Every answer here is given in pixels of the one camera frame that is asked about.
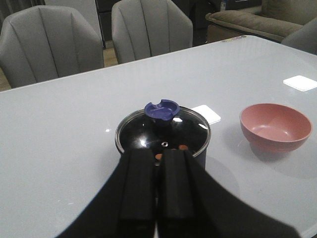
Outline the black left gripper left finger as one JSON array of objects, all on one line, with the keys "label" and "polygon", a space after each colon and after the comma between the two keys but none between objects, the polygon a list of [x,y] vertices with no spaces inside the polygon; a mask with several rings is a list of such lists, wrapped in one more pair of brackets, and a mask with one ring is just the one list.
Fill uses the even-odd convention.
[{"label": "black left gripper left finger", "polygon": [[155,176],[151,150],[126,151],[97,195],[58,237],[154,237]]}]

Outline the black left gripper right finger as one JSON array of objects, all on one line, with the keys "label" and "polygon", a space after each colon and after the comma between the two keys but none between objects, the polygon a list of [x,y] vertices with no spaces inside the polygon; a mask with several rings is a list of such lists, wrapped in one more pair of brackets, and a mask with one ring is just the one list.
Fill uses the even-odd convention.
[{"label": "black left gripper right finger", "polygon": [[298,238],[227,191],[187,150],[165,150],[159,169],[160,238]]}]

